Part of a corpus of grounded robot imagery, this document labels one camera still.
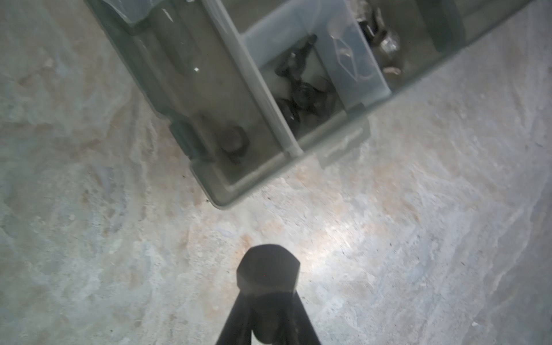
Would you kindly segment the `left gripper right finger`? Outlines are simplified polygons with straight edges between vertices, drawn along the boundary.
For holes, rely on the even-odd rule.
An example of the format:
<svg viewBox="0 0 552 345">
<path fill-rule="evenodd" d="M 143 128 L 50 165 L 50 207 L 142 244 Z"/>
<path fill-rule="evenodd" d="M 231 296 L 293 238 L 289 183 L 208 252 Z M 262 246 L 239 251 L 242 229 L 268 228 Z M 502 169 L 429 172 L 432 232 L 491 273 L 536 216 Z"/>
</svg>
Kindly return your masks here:
<svg viewBox="0 0 552 345">
<path fill-rule="evenodd" d="M 321 345 L 298 293 L 286 309 L 286 344 Z"/>
</svg>

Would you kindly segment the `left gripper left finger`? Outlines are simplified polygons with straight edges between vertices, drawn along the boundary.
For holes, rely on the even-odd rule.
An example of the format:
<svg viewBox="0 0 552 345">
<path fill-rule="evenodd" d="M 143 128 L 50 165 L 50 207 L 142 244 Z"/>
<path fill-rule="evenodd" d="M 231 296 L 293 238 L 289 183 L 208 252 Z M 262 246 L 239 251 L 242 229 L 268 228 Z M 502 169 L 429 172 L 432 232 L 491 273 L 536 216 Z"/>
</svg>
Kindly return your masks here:
<svg viewBox="0 0 552 345">
<path fill-rule="evenodd" d="M 250 299 L 239 293 L 218 337 L 216 345 L 252 343 L 252 308 Z"/>
</svg>

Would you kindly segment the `black bolt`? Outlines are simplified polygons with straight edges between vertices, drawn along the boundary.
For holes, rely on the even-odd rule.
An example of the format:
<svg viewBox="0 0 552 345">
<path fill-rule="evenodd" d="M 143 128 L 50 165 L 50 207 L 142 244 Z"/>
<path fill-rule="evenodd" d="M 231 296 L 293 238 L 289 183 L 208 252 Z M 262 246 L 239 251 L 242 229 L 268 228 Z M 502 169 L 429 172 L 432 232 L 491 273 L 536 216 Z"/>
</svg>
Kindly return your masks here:
<svg viewBox="0 0 552 345">
<path fill-rule="evenodd" d="M 237 286 L 252 312 L 252 331 L 263 344 L 283 340 L 293 305 L 299 260 L 278 244 L 250 248 L 237 268 Z"/>
<path fill-rule="evenodd" d="M 235 164 L 240 163 L 250 147 L 250 138 L 247 132 L 238 125 L 222 127 L 216 133 L 216 140 L 228 159 Z"/>
</svg>

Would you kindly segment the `black wing nut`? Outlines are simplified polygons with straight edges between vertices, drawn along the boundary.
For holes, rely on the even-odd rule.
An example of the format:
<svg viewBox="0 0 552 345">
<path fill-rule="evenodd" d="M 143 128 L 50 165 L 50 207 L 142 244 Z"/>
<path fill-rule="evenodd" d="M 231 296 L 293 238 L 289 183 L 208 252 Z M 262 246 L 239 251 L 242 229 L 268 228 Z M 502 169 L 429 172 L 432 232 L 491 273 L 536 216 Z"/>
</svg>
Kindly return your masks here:
<svg viewBox="0 0 552 345">
<path fill-rule="evenodd" d="M 275 69 L 275 74 L 290 80 L 301 79 L 306 70 L 306 63 L 309 55 L 314 49 L 318 36 L 313 34 L 308 37 L 301 47 L 293 48 Z"/>
<path fill-rule="evenodd" d="M 276 98 L 276 104 L 291 132 L 296 135 L 306 121 L 306 126 L 317 126 L 327 121 L 334 112 L 338 100 L 331 83 L 321 79 L 317 88 L 307 82 L 292 85 L 290 99 Z"/>
</svg>

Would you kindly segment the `green compartment organizer box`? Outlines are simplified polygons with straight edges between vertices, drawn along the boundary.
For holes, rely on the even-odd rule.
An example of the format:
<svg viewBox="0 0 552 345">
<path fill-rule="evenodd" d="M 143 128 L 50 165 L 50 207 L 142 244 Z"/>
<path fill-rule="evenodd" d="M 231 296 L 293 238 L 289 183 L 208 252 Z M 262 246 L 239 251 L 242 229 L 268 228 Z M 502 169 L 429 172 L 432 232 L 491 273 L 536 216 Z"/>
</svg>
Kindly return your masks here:
<svg viewBox="0 0 552 345">
<path fill-rule="evenodd" d="M 368 115 L 520 11 L 524 1 L 369 1 L 400 37 L 401 76 L 384 74 L 359 25 L 360 1 L 90 1 L 94 17 L 149 102 L 170 122 L 209 201 L 228 208 L 320 147 L 328 165 L 369 135 Z M 310 35 L 300 80 L 276 67 Z M 337 103 L 294 135 L 275 99 L 331 83 Z M 216 140 L 241 126 L 239 164 Z"/>
</svg>

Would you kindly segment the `silver wing nut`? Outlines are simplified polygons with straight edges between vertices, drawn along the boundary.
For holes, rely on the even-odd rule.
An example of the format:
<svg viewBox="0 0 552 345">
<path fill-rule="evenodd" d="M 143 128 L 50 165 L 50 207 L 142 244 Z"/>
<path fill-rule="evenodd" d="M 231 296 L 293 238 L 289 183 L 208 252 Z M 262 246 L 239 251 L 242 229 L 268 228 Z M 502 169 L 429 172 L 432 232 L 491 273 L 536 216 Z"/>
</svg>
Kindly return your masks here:
<svg viewBox="0 0 552 345">
<path fill-rule="evenodd" d="M 386 75 L 401 76 L 403 70 L 396 60 L 401 49 L 400 37 L 385 23 L 381 8 L 374 7 L 369 1 L 360 1 L 356 20 L 381 71 Z"/>
</svg>

